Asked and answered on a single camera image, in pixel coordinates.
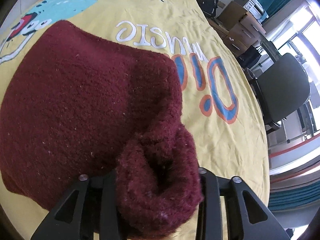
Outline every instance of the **red stripe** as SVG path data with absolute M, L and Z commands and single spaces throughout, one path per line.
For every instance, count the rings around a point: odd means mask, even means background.
M 310 167 L 308 167 L 308 168 L 305 168 L 305 169 L 303 169 L 303 170 L 301 170 L 301 171 L 298 171 L 298 172 L 296 172 L 296 173 L 294 173 L 294 174 L 287 175 L 287 176 L 285 176 L 285 177 L 280 177 L 280 178 L 277 178 L 277 179 L 271 179 L 271 180 L 270 180 L 270 183 L 272 184 L 272 183 L 275 183 L 275 182 L 279 182 L 279 181 L 283 181 L 283 180 L 286 180 L 286 179 L 294 178 L 294 177 L 296 177 L 296 176 L 299 176 L 299 175 L 301 175 L 301 174 L 306 173 L 307 171 L 311 171 L 312 169 L 314 169 L 314 168 L 316 168 L 316 167 L 318 167 L 318 166 L 320 166 L 320 163 L 316 163 L 315 165 L 312 165 L 312 166 L 310 166 Z
M 305 144 L 308 143 L 308 142 L 313 141 L 314 139 L 318 138 L 319 136 L 320 136 L 320 133 L 317 134 L 317 135 L 315 135 L 315 136 L 312 137 L 311 139 L 305 140 L 304 142 L 301 142 L 301 143 L 299 143 L 299 144 L 297 144 L 297 145 L 295 145 L 295 146 L 292 146 L 292 147 L 290 147 L 290 148 L 288 148 L 288 149 L 282 150 L 282 151 L 280 151 L 280 152 L 271 153 L 271 154 L 269 154 L 269 158 L 273 158 L 273 157 L 279 156 L 279 155 L 281 155 L 281 154 L 290 152 L 290 151 L 292 151 L 292 150 L 294 150 L 294 149 L 296 149 L 296 148 L 298 148 L 298 147 L 301 147 L 301 146 L 305 145 Z

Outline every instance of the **maroon sweater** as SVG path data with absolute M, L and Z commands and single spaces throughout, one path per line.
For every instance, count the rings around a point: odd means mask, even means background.
M 24 57 L 4 96 L 4 184 L 50 210 L 80 174 L 116 168 L 118 210 L 139 237 L 172 233 L 201 200 L 181 108 L 171 59 L 59 21 Z

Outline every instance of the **black chair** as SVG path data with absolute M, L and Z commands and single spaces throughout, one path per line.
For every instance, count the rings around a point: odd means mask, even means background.
M 284 54 L 258 78 L 249 81 L 260 103 L 265 125 L 281 127 L 282 119 L 296 111 L 310 96 L 308 75 L 297 59 Z

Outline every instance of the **window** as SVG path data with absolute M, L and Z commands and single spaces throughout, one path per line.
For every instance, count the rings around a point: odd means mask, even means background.
M 314 82 L 320 91 L 320 26 L 309 8 L 295 13 L 290 22 L 274 40 L 279 53 L 290 53 L 296 57 L 308 74 L 309 82 Z M 310 105 L 317 129 L 320 129 L 320 107 Z
M 304 231 L 306 231 L 307 227 L 308 225 L 295 228 L 293 230 L 293 237 L 291 238 L 291 240 L 297 240 L 304 233 Z
M 311 42 L 316 51 L 320 54 L 320 26 L 317 22 L 313 22 L 305 29 L 303 35 Z

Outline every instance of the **bed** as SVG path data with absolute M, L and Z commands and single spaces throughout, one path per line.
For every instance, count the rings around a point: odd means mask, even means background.
M 220 177 L 241 176 L 268 204 L 268 149 L 259 105 L 241 67 L 196 0 L 38 1 L 0 37 L 0 102 L 28 50 L 59 20 L 171 58 L 183 93 L 182 122 L 194 137 L 199 165 Z M 2 179 L 0 204 L 26 240 L 48 212 L 9 192 Z M 197 213 L 170 238 L 195 239 L 196 222 Z M 226 237 L 225 218 L 223 230 Z

